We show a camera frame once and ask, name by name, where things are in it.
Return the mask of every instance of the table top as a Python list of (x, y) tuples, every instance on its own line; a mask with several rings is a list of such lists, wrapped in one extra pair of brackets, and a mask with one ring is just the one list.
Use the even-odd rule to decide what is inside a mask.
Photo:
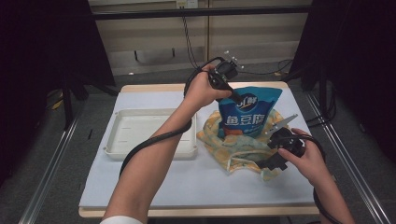
[[(290, 126), (298, 127), (309, 132), (300, 109), (286, 83), (231, 82), (230, 85), (233, 88), (256, 86), (282, 89), (282, 95), (274, 106), (274, 109), (284, 118), (292, 114), (298, 114), (299, 117), (292, 121)], [(148, 94), (147, 97), (151, 98), (156, 97), (158, 94), (168, 96), (165, 98), (175, 98), (175, 100), (172, 100), (172, 103), (166, 100), (159, 102), (156, 104), (159, 108), (165, 108), (165, 106), (176, 107), (182, 100), (182, 94), (180, 92), (183, 89), (184, 84), (124, 86), (121, 89), (114, 111), (131, 108), (135, 105), (137, 105), (137, 108), (139, 106), (150, 106), (149, 104), (152, 104), (152, 102), (145, 99), (141, 99), (140, 101), (137, 99), (145, 95), (145, 93)], [(207, 116), (216, 108), (217, 103), (214, 103), (197, 113), (197, 131), (199, 125), (202, 125), (205, 119), (207, 119)], [(82, 217), (102, 217), (106, 209), (106, 202), (108, 202), (112, 189), (114, 189), (115, 183), (117, 183), (118, 173), (115, 173), (113, 174), (114, 179), (108, 181), (112, 184), (109, 184), (104, 189), (98, 189), (97, 185), (93, 184), (95, 181), (93, 179), (97, 177), (94, 170), (98, 169), (98, 167), (105, 167), (106, 162), (113, 166), (111, 168), (114, 169), (113, 173), (120, 168), (120, 162), (103, 162), (103, 160), (108, 160), (102, 150), (107, 133), (108, 130), (106, 130), (101, 146), (99, 146), (98, 154), (92, 164), (87, 185), (81, 197), (79, 214)], [(200, 150), (195, 160), (172, 163), (168, 176), (148, 211), (149, 217), (243, 217), (318, 214), (318, 209), (315, 207), (312, 199), (312, 186), (309, 185), (307, 180), (300, 175), (293, 165), (288, 163), (288, 169), (281, 172), (275, 179), (266, 183), (261, 179), (259, 180), (258, 176), (260, 175), (249, 170), (235, 171), (231, 175), (226, 175), (226, 172), (221, 171), (210, 154), (205, 151), (203, 144), (199, 140), (197, 141), (197, 146)], [(185, 170), (185, 172), (181, 174), (178, 172), (180, 169)], [(174, 190), (177, 192), (174, 193), (172, 192), (172, 189), (176, 188), (174, 183), (180, 178), (183, 178), (183, 183), (186, 184), (183, 184), (184, 187), (182, 189)], [(211, 189), (210, 192), (201, 191), (208, 189), (213, 184), (218, 186), (219, 189)], [(99, 197), (99, 199), (93, 200), (92, 198), (97, 198), (94, 195), (96, 191), (102, 192), (102, 195), (105, 196), (102, 199)]]

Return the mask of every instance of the forearm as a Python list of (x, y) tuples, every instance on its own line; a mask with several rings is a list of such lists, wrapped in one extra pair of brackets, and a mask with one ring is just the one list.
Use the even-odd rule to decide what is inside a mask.
[[(198, 108), (183, 101), (178, 109), (152, 136), (184, 127)], [(161, 186), (174, 157), (181, 134), (146, 147), (126, 165), (117, 184), (105, 218), (115, 215), (147, 221), (149, 205)]]
[[(314, 185), (320, 203), (332, 217), (341, 223), (355, 223), (347, 204), (330, 175), (323, 177), (320, 184)], [(321, 223), (331, 223), (325, 216), (320, 215)]]

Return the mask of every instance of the white sleeve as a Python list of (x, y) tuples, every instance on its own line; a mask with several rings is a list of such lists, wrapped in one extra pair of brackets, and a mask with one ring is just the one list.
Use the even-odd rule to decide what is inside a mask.
[(114, 216), (114, 217), (106, 218), (100, 224), (143, 224), (143, 223), (132, 217)]

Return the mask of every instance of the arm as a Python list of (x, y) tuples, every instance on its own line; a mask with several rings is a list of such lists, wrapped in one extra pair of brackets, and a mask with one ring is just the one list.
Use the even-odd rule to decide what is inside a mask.
[[(307, 134), (299, 129), (292, 129), (292, 131), (297, 134)], [(305, 141), (305, 154), (301, 158), (283, 148), (279, 149), (279, 154), (293, 163), (314, 186), (320, 202), (332, 217), (342, 223), (355, 223), (315, 143)], [(321, 223), (330, 223), (323, 215), (320, 215), (320, 221)]]
[[(230, 91), (212, 89), (206, 72), (198, 74), (180, 106), (152, 136), (180, 129), (201, 107), (230, 95)], [(114, 189), (104, 219), (127, 216), (143, 223), (148, 221), (149, 206), (165, 179), (180, 137), (181, 134), (146, 147), (131, 158)]]

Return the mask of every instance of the gray carpet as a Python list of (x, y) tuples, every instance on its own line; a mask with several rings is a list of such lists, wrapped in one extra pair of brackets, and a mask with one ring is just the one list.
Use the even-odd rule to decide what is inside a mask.
[[(253, 64), (246, 71), (265, 73), (277, 69), (276, 63)], [(190, 69), (152, 74), (115, 77), (120, 90), (127, 84), (183, 83)], [(272, 81), (275, 76), (240, 74), (233, 81)], [(294, 97), (301, 108), (304, 118), (315, 117), (299, 80), (289, 83)], [(41, 206), (35, 223), (99, 223), (100, 219), (82, 218), (78, 214), (78, 202), (84, 189), (84, 183), (92, 165), (108, 120), (111, 116), (116, 97), (109, 96), (94, 87), (87, 86), (90, 97), (84, 104), (74, 101), (74, 109), (81, 109), (81, 117), (70, 144), (59, 165), (47, 197)], [(22, 157), (14, 176), (0, 188), (0, 223), (18, 223), (21, 215), (35, 192), (41, 176), (53, 154), (53, 150), (63, 134), (64, 111), (62, 108), (48, 110), (37, 128), (35, 141), (29, 153)], [(341, 99), (337, 99), (337, 114), (332, 121), (349, 154), (372, 188), (376, 197), (385, 208), (391, 221), (396, 222), (396, 166), (380, 151), (375, 140), (361, 132), (359, 122)], [(327, 152), (327, 163), (342, 191), (357, 223), (375, 223), (364, 200), (356, 190), (344, 165), (333, 151), (332, 143), (326, 133), (318, 126), (311, 133), (321, 142)], [(318, 217), (291, 217), (292, 223), (307, 223)], [(152, 223), (289, 223), (285, 217), (240, 217), (240, 218), (182, 218), (153, 219)]]

